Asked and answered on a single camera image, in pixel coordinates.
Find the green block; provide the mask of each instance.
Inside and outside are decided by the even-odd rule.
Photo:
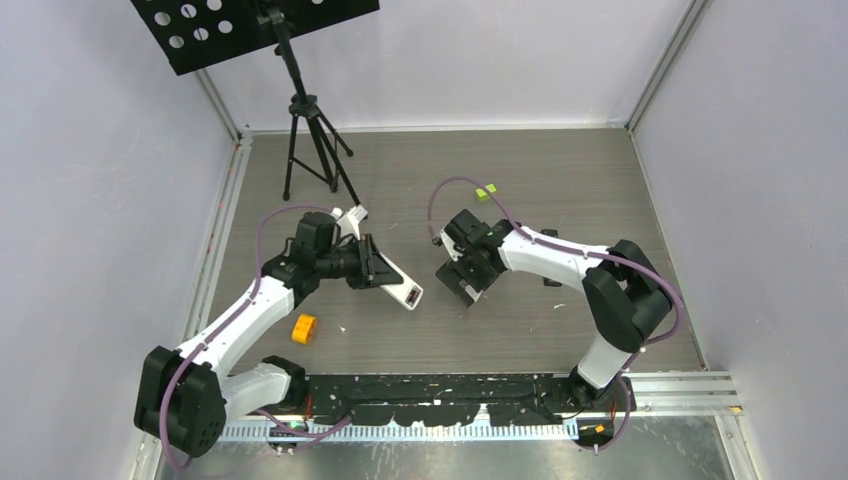
[[[495,184],[493,184],[493,183],[486,185],[486,189],[488,189],[490,192],[492,192],[492,194],[495,194],[498,191],[498,189],[495,188]],[[486,200],[489,199],[489,194],[486,193],[486,190],[483,190],[482,188],[478,188],[477,190],[475,190],[474,193],[477,196],[478,202],[485,202]]]

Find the music stand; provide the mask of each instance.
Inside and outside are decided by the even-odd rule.
[[[335,145],[348,156],[353,151],[318,107],[317,97],[306,93],[291,39],[379,10],[379,0],[131,0],[177,75],[277,44],[295,87],[289,154],[283,199],[290,198],[294,163],[325,182],[331,192],[341,177],[355,204],[359,197],[339,160]],[[303,117],[321,162],[323,174],[294,157],[298,119]],[[324,126],[333,136],[331,144]]]

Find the orange object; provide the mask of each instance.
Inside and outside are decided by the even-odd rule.
[[[297,317],[297,322],[292,330],[292,340],[297,343],[309,345],[312,340],[312,335],[315,334],[315,327],[318,326],[318,319],[312,315],[301,314]]]

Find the white enclosure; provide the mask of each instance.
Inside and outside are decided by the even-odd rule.
[[[765,478],[848,467],[846,23],[846,2],[712,2],[636,132],[695,333],[733,375]]]
[[[0,126],[0,478],[127,478],[232,140],[129,1],[5,4]]]
[[[340,128],[622,126],[688,4],[383,0],[292,46]],[[290,128],[294,88],[273,47],[209,70],[239,126]]]

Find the tripod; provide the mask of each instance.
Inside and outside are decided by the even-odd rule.
[[[292,167],[295,163],[297,163],[306,169],[306,171],[318,177],[319,180],[326,183],[330,187],[331,192],[338,190],[339,177],[341,177],[345,187],[347,187],[348,193],[350,193],[350,197],[353,199],[353,203],[360,205],[361,202],[359,201],[359,197],[356,195],[356,191],[353,189],[353,185],[350,183],[350,179],[348,178],[347,172],[345,172],[341,161],[339,161],[337,148],[335,145],[330,144],[330,139],[327,138],[324,126],[326,126],[333,135],[333,140],[336,144],[341,144],[348,157],[353,156],[353,150],[351,150],[344,140],[342,140],[339,133],[335,128],[333,128],[330,121],[327,120],[324,112],[322,112],[318,107],[318,97],[306,94],[306,87],[303,86],[303,80],[300,78],[300,68],[297,66],[297,59],[295,59],[294,51],[292,51],[291,48],[291,27],[286,22],[282,12],[280,12],[278,8],[272,7],[269,9],[268,13],[274,27],[274,33],[279,41],[279,45],[274,50],[274,53],[283,57],[283,61],[286,63],[286,68],[289,71],[289,76],[294,83],[294,89],[296,92],[292,96],[292,103],[289,106],[289,113],[291,113],[292,116],[292,128],[291,135],[289,136],[289,155],[286,162],[286,186],[283,190],[283,200],[288,201],[288,199],[291,198],[290,189]],[[310,168],[294,156],[294,146],[297,138],[297,124],[300,117],[303,117],[306,120],[306,124],[309,127],[309,134],[312,136],[312,142],[315,144],[315,150],[318,152],[318,159],[321,162],[321,168],[324,170],[323,175],[316,172],[314,169]],[[329,154],[333,161],[333,165],[336,170],[335,173],[333,173],[330,168],[330,162],[327,159],[327,154]]]

